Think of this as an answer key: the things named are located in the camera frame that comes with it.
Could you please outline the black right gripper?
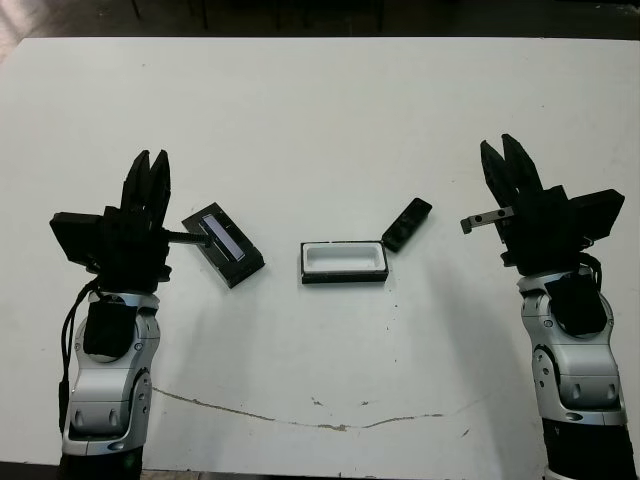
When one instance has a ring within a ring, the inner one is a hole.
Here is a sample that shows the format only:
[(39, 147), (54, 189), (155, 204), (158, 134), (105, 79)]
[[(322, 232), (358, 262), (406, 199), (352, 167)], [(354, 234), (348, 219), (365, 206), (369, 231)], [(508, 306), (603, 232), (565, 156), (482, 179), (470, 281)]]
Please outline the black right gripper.
[(578, 270), (590, 197), (569, 198), (561, 186), (544, 190), (524, 147), (509, 134), (502, 143), (504, 158), (486, 140), (480, 144), (485, 182), (499, 208), (462, 219), (462, 231), (493, 224), (506, 246), (504, 265), (522, 275)]

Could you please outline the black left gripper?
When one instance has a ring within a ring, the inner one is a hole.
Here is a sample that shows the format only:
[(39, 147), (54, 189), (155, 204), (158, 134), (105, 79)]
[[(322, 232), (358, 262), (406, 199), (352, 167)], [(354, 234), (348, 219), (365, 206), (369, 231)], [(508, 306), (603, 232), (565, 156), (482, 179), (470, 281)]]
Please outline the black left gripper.
[(206, 234), (163, 227), (171, 196), (169, 158), (161, 150), (150, 169), (149, 157), (148, 150), (136, 156), (123, 183), (120, 208), (107, 207), (104, 211), (103, 290), (153, 293), (159, 283), (169, 280), (171, 267), (166, 259), (171, 243), (211, 245), (211, 237)]

